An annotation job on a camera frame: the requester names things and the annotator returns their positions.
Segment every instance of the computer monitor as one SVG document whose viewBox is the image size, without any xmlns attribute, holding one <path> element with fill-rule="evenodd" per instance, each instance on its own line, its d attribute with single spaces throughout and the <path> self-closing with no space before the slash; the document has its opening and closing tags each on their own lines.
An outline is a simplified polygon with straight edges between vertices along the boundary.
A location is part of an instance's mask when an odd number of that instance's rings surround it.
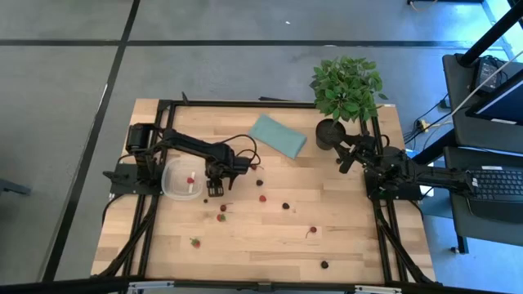
<svg viewBox="0 0 523 294">
<path fill-rule="evenodd" d="M 497 123 L 523 125 L 523 69 L 472 106 L 467 115 Z"/>
</svg>

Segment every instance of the flower pot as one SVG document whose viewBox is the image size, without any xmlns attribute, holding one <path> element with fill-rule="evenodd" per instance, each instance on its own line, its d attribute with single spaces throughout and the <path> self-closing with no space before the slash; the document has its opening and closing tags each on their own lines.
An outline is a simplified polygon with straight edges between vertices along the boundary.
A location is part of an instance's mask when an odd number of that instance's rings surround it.
<svg viewBox="0 0 523 294">
<path fill-rule="evenodd" d="M 320 149 L 331 150 L 335 145 L 340 144 L 343 140 L 345 127 L 336 122 L 333 126 L 332 119 L 324 119 L 316 126 L 316 144 Z"/>
</svg>

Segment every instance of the wooden tabletop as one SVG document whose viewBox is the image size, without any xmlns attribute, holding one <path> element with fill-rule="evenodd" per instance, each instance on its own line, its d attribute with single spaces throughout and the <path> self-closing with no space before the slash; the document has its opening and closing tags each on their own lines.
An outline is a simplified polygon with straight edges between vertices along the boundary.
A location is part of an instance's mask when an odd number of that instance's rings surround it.
<svg viewBox="0 0 523 294">
<path fill-rule="evenodd" d="M 136 100 L 131 124 L 152 123 L 158 100 Z M 233 189 L 219 198 L 203 192 L 191 201 L 162 197 L 151 241 L 147 278 L 311 283 L 382 283 L 376 224 L 366 198 L 363 171 L 355 163 L 347 174 L 338 172 L 334 150 L 315 144 L 315 126 L 324 118 L 316 109 L 238 107 L 177 107 L 174 128 L 207 142 L 246 134 L 259 114 L 301 132 L 307 141 L 295 160 L 257 142 L 261 166 L 239 176 Z M 378 111 L 382 134 L 391 145 L 404 148 L 396 107 Z M 360 132 L 359 122 L 343 122 L 348 133 Z M 238 152 L 252 148 L 247 139 L 228 142 Z M 170 150 L 169 156 L 181 154 Z M 256 186 L 256 180 L 263 186 Z M 265 195 L 267 201 L 258 198 Z M 105 269 L 129 237 L 136 195 L 125 195 L 107 211 L 92 266 Z M 218 222 L 227 204 L 226 221 Z M 290 209 L 282 209 L 288 203 Z M 413 260 L 434 278 L 421 216 L 408 202 L 395 201 L 402 243 Z M 316 233 L 307 235 L 311 226 Z M 191 239 L 201 242 L 191 246 Z M 141 244 L 132 272 L 137 271 Z M 396 262 L 389 244 L 393 277 Z M 329 267 L 322 269 L 321 261 Z"/>
</svg>

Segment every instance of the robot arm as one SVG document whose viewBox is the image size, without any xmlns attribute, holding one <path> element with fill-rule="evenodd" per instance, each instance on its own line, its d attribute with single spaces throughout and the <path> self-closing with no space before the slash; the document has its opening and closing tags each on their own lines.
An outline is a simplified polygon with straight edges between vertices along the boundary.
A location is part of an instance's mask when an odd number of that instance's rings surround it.
<svg viewBox="0 0 523 294">
<path fill-rule="evenodd" d="M 149 187 L 159 185 L 162 172 L 158 171 L 154 154 L 163 149 L 176 149 L 205 159 L 205 176 L 208 178 L 207 187 L 210 197 L 223 195 L 221 180 L 224 178 L 230 179 L 229 189 L 231 189 L 235 178 L 246 174 L 253 160 L 236 156 L 234 150 L 223 142 L 211 144 L 172 129 L 165 130 L 163 139 L 153 147 L 147 148 L 155 130 L 155 126 L 150 123 L 137 123 L 130 126 L 125 147 L 136 160 L 136 181 Z M 104 174 L 113 181 L 113 184 L 122 184 L 121 179 L 126 176 L 107 171 Z"/>
<path fill-rule="evenodd" d="M 352 163 L 357 161 L 363 165 L 365 173 L 376 179 L 383 191 L 395 193 L 406 185 L 430 185 L 460 194 L 469 194 L 474 190 L 472 174 L 466 171 L 418 165 L 403 150 L 391 146 L 385 147 L 383 155 L 379 155 L 375 151 L 375 139 L 369 135 L 343 134 L 339 139 L 342 140 L 334 144 L 334 149 L 341 159 L 340 172 L 347 173 Z M 350 148 L 343 147 L 342 142 Z M 397 196 L 399 199 L 412 197 L 402 194 Z"/>
</svg>

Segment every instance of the blue towel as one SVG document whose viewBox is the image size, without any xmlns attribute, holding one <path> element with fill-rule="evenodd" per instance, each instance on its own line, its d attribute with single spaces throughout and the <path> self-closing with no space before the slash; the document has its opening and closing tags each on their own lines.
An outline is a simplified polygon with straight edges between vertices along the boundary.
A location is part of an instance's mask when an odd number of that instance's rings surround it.
<svg viewBox="0 0 523 294">
<path fill-rule="evenodd" d="M 248 134 L 292 159 L 296 158 L 307 141 L 307 137 L 302 133 L 276 122 L 265 114 L 260 115 Z"/>
</svg>

